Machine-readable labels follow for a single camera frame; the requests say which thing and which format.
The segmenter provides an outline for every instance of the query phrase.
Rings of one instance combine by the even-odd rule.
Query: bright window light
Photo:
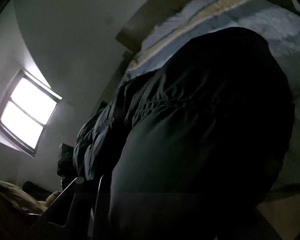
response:
[[[42,124],[47,124],[57,102],[22,78],[11,95],[12,100]]]
[[[18,138],[35,149],[43,127],[9,101],[4,109],[1,122]]]

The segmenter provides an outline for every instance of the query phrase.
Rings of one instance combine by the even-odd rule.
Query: wooden headboard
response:
[[[192,0],[148,0],[124,25],[115,39],[132,52],[140,51],[142,41],[155,25],[164,22],[190,1]]]

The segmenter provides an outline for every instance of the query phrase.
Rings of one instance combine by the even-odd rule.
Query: window frame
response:
[[[54,100],[56,102],[56,106],[53,109],[47,124],[42,124],[41,122],[39,122],[38,120],[36,120],[35,118],[33,118],[29,113],[27,113],[25,110],[23,110],[16,102],[13,101],[13,99],[11,98],[12,93],[14,92],[15,88],[17,87],[17,85],[19,84],[19,82],[21,81],[22,78],[25,78],[26,80],[28,80],[31,84],[33,84],[35,87],[37,87],[40,91],[42,91],[43,93],[45,93],[48,97],[50,97],[52,100]],[[39,142],[41,140],[42,134],[44,133],[44,130],[46,128],[46,126],[48,125],[51,116],[53,115],[58,103],[60,102],[61,98],[58,98],[57,96],[53,95],[53,91],[48,88],[46,85],[44,85],[42,82],[40,82],[37,78],[35,78],[33,75],[31,75],[29,72],[20,69],[19,72],[15,75],[15,77],[12,79],[11,83],[8,85],[6,92],[4,93],[4,97],[2,99],[2,102],[0,104],[0,131],[2,132],[2,134],[10,141],[12,142],[17,148],[19,148],[21,151],[25,152],[26,154],[30,155],[31,157],[34,157],[37,149],[38,149],[38,145]],[[40,126],[43,127],[41,134],[39,136],[37,145],[35,147],[35,149],[33,149],[31,146],[29,146],[28,144],[26,144],[23,140],[21,140],[20,138],[18,138],[16,135],[14,135],[13,132],[11,132],[2,122],[1,122],[1,117],[3,114],[3,111],[7,105],[7,103],[11,101],[13,104],[15,104],[23,113],[25,113],[28,117],[30,117],[32,120],[34,120],[36,123],[38,123]]]

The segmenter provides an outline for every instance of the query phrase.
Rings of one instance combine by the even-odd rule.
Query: bed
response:
[[[149,0],[125,27],[117,40],[136,52],[122,82],[162,67],[190,39],[237,26],[262,35],[288,77],[296,104],[296,120],[290,149],[273,192],[300,191],[300,15],[266,0],[182,0],[163,6],[162,15],[151,16],[149,8],[160,0]],[[181,9],[171,13],[167,8]],[[141,27],[135,24],[142,16]]]

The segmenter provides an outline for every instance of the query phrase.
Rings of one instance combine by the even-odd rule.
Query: dark clothing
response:
[[[228,28],[123,84],[82,128],[74,164],[87,179],[114,169],[115,238],[214,239],[271,189],[293,122],[288,81],[267,42]]]

